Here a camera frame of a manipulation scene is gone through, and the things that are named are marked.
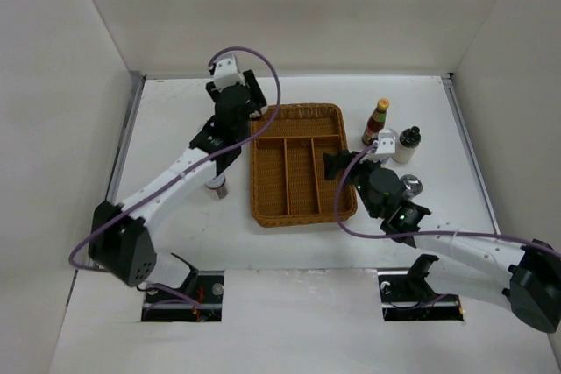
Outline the red sauce bottle yellow cap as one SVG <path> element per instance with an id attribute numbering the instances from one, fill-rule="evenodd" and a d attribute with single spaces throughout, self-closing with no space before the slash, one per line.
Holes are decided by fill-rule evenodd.
<path id="1" fill-rule="evenodd" d="M 364 145 L 371 145 L 373 141 L 378 138 L 379 132 L 385 127 L 389 106 L 390 101 L 387 98 L 380 98 L 378 100 L 376 108 L 366 123 L 366 127 L 361 138 Z"/>

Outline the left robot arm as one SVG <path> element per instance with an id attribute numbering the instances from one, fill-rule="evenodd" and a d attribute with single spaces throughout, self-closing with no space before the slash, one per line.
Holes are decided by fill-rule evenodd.
<path id="1" fill-rule="evenodd" d="M 162 284 L 177 302 L 192 300 L 193 267 L 153 244 L 158 227 L 199 187 L 220 187 L 225 170 L 238 158 L 250 137 L 250 122 L 266 112 L 266 98 L 255 74 L 246 70 L 206 85 L 215 108 L 213 116 L 190 141 L 181 156 L 156 179 L 127 199 L 103 201 L 92 221 L 94 239 L 88 255 L 129 287 Z"/>

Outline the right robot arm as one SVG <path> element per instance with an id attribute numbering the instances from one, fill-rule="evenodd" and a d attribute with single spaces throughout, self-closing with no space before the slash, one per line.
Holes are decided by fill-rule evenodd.
<path id="1" fill-rule="evenodd" d="M 465 232 L 423 230 L 430 210 L 413 203 L 397 174 L 363 152 L 323 154 L 324 178 L 339 177 L 353 186 L 367 214 L 381 221 L 380 239 L 421 251 L 409 268 L 408 293 L 417 300 L 464 295 L 510 311 L 544 333 L 560 324 L 560 253 L 538 239 Z"/>

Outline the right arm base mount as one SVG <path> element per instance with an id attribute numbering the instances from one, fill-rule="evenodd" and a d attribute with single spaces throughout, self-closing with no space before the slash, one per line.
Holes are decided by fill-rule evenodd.
<path id="1" fill-rule="evenodd" d="M 457 295 L 435 293 L 426 278 L 438 260 L 422 254 L 411 267 L 378 271 L 384 321 L 463 321 Z"/>

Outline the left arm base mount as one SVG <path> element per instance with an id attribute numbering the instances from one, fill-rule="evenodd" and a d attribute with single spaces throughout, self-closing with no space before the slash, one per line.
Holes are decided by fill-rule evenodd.
<path id="1" fill-rule="evenodd" d="M 183 284 L 172 289 L 144 284 L 137 287 L 144 302 L 142 322 L 220 322 L 223 313 L 224 272 L 199 271 L 172 253 L 171 256 L 189 268 Z"/>

